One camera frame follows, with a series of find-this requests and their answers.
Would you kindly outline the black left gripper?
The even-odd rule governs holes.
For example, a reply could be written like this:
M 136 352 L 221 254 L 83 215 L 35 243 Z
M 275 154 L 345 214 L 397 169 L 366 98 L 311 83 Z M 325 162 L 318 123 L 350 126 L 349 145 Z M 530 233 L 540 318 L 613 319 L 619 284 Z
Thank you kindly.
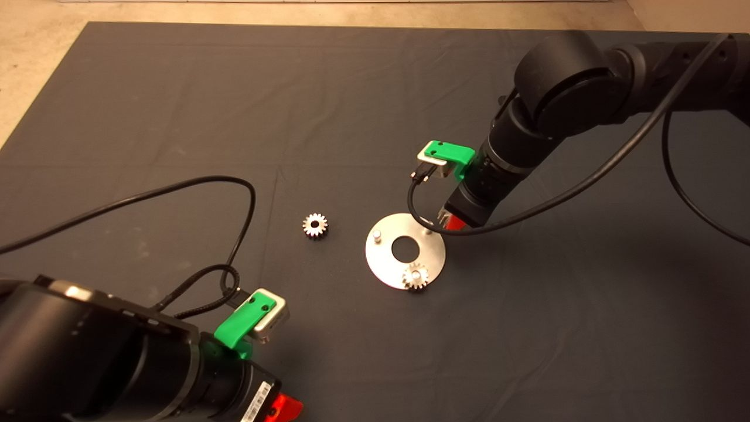
M 280 393 L 282 381 L 262 366 L 244 361 L 237 408 L 238 421 L 289 422 L 296 420 L 304 409 L 301 401 Z

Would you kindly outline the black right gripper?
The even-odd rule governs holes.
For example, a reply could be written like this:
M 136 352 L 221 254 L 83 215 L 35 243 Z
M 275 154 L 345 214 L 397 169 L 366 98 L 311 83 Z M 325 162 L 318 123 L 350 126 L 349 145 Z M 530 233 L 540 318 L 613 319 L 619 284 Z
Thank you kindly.
M 444 228 L 450 232 L 461 232 L 468 225 L 471 228 L 484 227 L 498 206 L 496 195 L 480 195 L 472 192 L 461 182 L 453 190 L 443 206 Z

